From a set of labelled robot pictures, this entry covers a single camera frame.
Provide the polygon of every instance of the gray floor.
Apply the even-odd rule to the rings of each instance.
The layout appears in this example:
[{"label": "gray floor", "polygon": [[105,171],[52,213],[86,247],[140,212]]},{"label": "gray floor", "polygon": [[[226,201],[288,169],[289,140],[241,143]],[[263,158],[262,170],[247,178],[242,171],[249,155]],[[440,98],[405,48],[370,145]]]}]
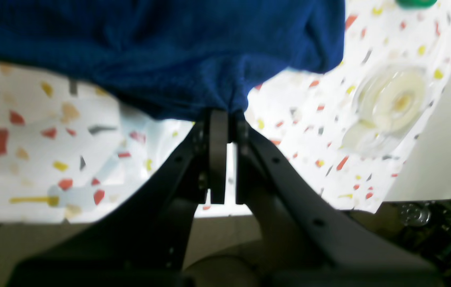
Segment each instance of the gray floor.
[{"label": "gray floor", "polygon": [[[5,225],[0,227],[0,287],[20,260],[43,251],[85,229],[87,225]],[[241,254],[241,244],[260,239],[252,216],[194,220],[185,266],[223,249]]]}]

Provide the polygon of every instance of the bolt hole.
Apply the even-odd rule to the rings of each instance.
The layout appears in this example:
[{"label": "bolt hole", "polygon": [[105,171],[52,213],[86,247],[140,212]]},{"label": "bolt hole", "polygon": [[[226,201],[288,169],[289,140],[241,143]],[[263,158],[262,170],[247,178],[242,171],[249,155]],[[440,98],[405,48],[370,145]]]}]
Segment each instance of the bolt hole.
[{"label": "bolt hole", "polygon": [[319,218],[316,218],[315,220],[313,220],[312,224],[314,224],[315,226],[318,226],[318,227],[323,227],[324,221],[320,220]]}]

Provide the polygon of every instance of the green object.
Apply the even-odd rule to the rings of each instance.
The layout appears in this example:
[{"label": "green object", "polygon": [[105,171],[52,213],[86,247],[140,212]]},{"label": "green object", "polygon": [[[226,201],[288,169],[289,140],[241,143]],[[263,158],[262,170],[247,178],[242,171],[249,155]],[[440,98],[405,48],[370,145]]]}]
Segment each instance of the green object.
[{"label": "green object", "polygon": [[403,8],[428,8],[435,5],[437,0],[397,0]]}]

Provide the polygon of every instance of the blue towel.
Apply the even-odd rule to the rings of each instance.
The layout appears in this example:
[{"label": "blue towel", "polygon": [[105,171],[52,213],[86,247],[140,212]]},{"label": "blue towel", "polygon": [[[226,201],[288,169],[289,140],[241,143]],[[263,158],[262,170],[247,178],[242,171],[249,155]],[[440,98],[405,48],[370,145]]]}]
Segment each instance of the blue towel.
[{"label": "blue towel", "polygon": [[247,108],[286,67],[340,63],[344,0],[0,0],[0,60],[94,82],[152,117]]}]

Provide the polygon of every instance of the gray speckle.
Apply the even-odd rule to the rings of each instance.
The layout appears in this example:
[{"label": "gray speckle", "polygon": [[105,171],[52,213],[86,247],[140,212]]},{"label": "gray speckle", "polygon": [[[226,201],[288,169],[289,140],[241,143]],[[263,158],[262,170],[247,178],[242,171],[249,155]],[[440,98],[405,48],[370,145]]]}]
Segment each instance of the gray speckle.
[{"label": "gray speckle", "polygon": [[369,60],[369,57],[371,56],[372,50],[367,51],[367,54],[364,57],[364,60],[362,60],[362,64],[367,63],[367,61]]},{"label": "gray speckle", "polygon": [[71,94],[71,96],[78,95],[78,86],[76,80],[69,79],[69,93]]},{"label": "gray speckle", "polygon": [[89,132],[95,136],[97,133],[104,131],[115,131],[117,127],[107,127],[107,126],[91,126],[88,127]]},{"label": "gray speckle", "polygon": [[331,166],[329,169],[328,169],[328,171],[326,172],[326,175],[325,175],[325,177],[327,177],[328,176],[328,174],[330,173],[330,171],[331,171],[331,168],[332,168],[333,166]]},{"label": "gray speckle", "polygon": [[80,156],[80,171],[85,167],[85,159],[83,156]]}]

